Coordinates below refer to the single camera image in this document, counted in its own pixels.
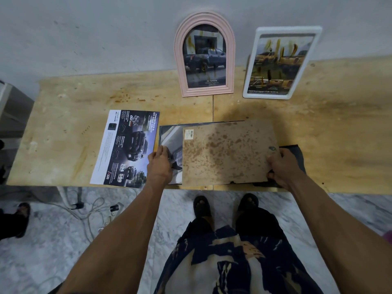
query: gray wall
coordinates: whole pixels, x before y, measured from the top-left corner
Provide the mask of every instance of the gray wall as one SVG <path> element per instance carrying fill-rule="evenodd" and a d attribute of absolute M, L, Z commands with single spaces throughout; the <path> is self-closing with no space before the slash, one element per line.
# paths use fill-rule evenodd
<path fill-rule="evenodd" d="M 244 65 L 261 26 L 321 25 L 311 59 L 392 54 L 392 0 L 2 0 L 0 78 L 35 99 L 48 76 L 175 69 L 188 14 L 213 10 Z"/>

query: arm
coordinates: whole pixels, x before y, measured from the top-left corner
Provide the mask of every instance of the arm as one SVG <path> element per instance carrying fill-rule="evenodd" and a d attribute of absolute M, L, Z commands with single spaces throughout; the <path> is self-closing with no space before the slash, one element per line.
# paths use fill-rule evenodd
<path fill-rule="evenodd" d="M 172 176 L 167 147 L 148 156 L 147 182 L 135 200 L 95 238 L 59 290 L 136 293 L 163 189 Z"/>
<path fill-rule="evenodd" d="M 341 293 L 390 293 L 392 246 L 336 204 L 286 148 L 267 158 L 268 177 L 290 191 Z"/>

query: sandal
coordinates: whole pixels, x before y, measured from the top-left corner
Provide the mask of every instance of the sandal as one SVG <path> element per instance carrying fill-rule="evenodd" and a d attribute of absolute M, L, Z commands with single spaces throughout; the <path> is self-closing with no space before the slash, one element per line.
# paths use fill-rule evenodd
<path fill-rule="evenodd" d="M 21 203 L 21 204 L 18 205 L 18 209 L 17 209 L 17 212 L 15 212 L 15 214 L 19 214 L 19 215 L 25 216 L 24 214 L 22 214 L 22 213 L 19 212 L 19 209 L 20 209 L 21 207 L 27 208 L 27 216 L 25 217 L 25 218 L 26 218 L 26 226 L 24 227 L 24 229 L 22 230 L 22 232 L 20 232 L 18 235 L 15 236 L 16 238 L 21 238 L 21 237 L 24 236 L 24 234 L 26 233 L 26 229 L 27 229 L 27 225 L 28 225 L 28 223 L 29 223 L 29 217 L 30 217 L 30 210 L 31 210 L 30 204 L 28 204 L 28 203 L 26 203 L 26 202 L 23 202 L 23 203 Z"/>
<path fill-rule="evenodd" d="M 250 208 L 259 207 L 259 200 L 257 199 L 256 195 L 252 193 L 246 193 L 238 206 L 238 211 L 246 211 Z"/>
<path fill-rule="evenodd" d="M 196 217 L 211 217 L 210 204 L 206 197 L 200 195 L 193 201 L 193 211 Z"/>

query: hand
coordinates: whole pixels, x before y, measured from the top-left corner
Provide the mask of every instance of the hand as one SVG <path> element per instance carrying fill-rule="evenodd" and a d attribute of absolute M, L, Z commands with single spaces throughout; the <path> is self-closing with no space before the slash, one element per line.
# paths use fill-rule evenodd
<path fill-rule="evenodd" d="M 274 173 L 267 173 L 267 178 L 274 179 L 279 185 L 289 190 L 290 182 L 301 178 L 305 173 L 299 168 L 296 157 L 287 148 L 279 148 L 280 155 L 267 157 L 267 162 Z"/>
<path fill-rule="evenodd" d="M 147 182 L 153 185 L 167 185 L 173 178 L 173 170 L 169 162 L 169 150 L 160 145 L 156 152 L 148 155 Z"/>

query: picture frame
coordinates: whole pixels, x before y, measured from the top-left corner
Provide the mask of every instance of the picture frame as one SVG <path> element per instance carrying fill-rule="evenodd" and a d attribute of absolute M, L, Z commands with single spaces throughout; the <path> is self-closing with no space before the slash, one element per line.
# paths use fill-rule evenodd
<path fill-rule="evenodd" d="M 234 92 L 234 33 L 215 12 L 188 16 L 174 39 L 174 57 L 183 97 Z"/>
<path fill-rule="evenodd" d="M 290 99 L 321 32 L 320 26 L 257 28 L 242 96 Z"/>

